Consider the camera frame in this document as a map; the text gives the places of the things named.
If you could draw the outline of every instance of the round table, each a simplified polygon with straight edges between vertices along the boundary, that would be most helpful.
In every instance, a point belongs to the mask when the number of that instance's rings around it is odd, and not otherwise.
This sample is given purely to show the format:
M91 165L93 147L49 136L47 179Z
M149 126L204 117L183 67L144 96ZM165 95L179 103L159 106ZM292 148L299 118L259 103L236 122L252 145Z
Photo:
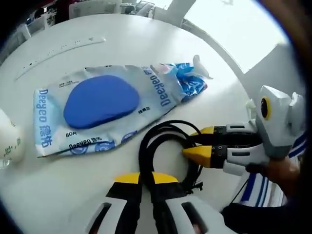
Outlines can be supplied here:
M18 80L23 66L64 41L104 37L105 42L76 48L46 60ZM161 121L182 119L198 128L248 121L248 96L226 62L202 39L170 24L128 15L92 15L72 19L44 30L22 44L0 68L0 108L27 133L26 155L19 164L0 171L0 196L25 233L58 233L70 212L92 196L106 194L115 176L138 171L142 131L115 150L85 156L37 158L33 137L33 92L65 74L87 66L149 65L192 61L200 55L213 79L208 88L187 104L173 109ZM182 126L188 133L192 130ZM155 169L183 179L186 159L175 142L156 152ZM197 196L221 209L230 201L239 177L222 170L204 169ZM136 233L156 234L150 196L143 191L141 219Z

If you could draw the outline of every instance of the blue stripe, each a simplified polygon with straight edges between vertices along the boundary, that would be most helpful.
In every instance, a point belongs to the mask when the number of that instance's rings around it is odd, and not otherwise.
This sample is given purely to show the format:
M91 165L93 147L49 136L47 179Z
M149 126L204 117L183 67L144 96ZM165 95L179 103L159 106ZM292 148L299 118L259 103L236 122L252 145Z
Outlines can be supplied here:
M257 203L255 204L256 207L259 207L259 203L260 203L260 200L261 200L261 197L262 197L262 193L263 193L264 182L265 182L265 177L262 177L261 189L260 189L260 192L259 192Z
M268 192L268 187L269 187L269 180L266 178L266 181L267 181L267 186L265 187L265 191L264 191L264 198L263 198L263 201L262 201L261 207L263 207L263 205L264 205L264 201L265 201L265 199L267 198L267 192Z
M303 141L306 139L306 133L302 134L298 139L294 142L292 148L296 148L298 145L300 145Z
M240 201L249 201L249 198L252 194L253 188L254 188L254 182L255 182L255 178L256 178L256 174L254 173L250 173L249 175L249 179L246 185L246 189L243 193L242 198L240 199Z
M306 143L304 143L302 146L300 146L298 149L292 151L289 153L289 158L295 157L297 155L299 155L300 153L304 152L306 149Z

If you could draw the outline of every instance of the white cup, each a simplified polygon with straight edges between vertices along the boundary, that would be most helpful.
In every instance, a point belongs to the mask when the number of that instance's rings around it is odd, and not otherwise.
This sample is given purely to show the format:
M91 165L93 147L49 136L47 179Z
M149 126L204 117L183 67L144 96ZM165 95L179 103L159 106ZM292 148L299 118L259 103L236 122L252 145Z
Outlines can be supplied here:
M0 169L20 161L25 154L22 130L0 109Z

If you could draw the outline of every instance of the white ruler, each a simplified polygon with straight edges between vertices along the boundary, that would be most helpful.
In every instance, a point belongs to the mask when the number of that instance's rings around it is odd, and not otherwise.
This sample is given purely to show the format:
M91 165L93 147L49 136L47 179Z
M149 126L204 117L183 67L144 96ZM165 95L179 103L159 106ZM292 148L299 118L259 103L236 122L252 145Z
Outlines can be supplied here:
M102 37L90 37L90 38L83 38L83 39L77 39L75 41L71 41L69 43L63 44L61 47L54 48L50 51L47 51L46 53L42 54L41 56L38 56L28 64L25 64L18 72L17 77L15 78L15 81L18 80L22 75L24 75L26 72L29 70L33 69L40 63L56 56L61 53L67 52L72 49L76 49L78 47L86 46L86 45L91 45L91 44L97 44L97 43L102 43L106 41L105 38Z

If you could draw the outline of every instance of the window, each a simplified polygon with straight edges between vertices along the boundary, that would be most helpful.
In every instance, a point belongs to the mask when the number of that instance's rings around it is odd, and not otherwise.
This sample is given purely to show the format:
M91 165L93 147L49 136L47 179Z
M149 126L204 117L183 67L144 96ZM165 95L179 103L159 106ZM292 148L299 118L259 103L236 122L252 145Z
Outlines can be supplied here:
M170 4L172 3L172 0L147 0L145 2L154 3L155 6L158 6L160 8L168 9Z
M245 73L288 39L254 0L196 0L185 16L216 40Z

